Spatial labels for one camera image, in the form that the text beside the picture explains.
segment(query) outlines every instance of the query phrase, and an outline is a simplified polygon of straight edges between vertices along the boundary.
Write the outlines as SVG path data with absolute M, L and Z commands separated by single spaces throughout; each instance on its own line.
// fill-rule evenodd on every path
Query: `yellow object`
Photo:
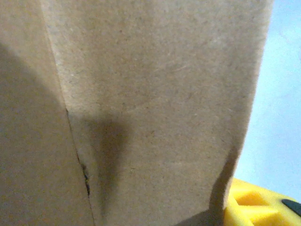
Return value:
M 224 226 L 301 226 L 301 217 L 281 200 L 294 199 L 233 179 Z

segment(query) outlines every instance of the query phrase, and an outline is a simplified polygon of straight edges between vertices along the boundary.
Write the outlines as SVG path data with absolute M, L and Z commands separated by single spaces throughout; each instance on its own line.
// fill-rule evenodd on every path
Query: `brown paper bag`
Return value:
M 221 225 L 271 1 L 0 2 L 0 224 Z

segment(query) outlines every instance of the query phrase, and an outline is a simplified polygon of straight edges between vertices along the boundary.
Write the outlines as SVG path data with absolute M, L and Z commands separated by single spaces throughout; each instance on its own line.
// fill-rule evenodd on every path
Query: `yellow plastic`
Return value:
M 294 199 L 233 179 L 224 226 L 301 226 L 301 217 L 281 200 Z

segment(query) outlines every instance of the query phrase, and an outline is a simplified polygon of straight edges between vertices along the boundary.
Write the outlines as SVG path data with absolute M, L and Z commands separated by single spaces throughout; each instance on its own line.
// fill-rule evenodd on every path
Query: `light blue background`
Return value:
M 235 177 L 301 202 L 301 0 L 276 0 Z

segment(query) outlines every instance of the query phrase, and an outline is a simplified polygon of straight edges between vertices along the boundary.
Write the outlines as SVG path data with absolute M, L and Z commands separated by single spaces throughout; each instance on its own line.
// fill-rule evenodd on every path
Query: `black object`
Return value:
M 294 211 L 296 214 L 299 215 L 299 217 L 301 217 L 301 204 L 289 199 L 283 199 L 281 200 L 281 202 L 287 206 L 288 208 L 290 208 L 292 211 Z

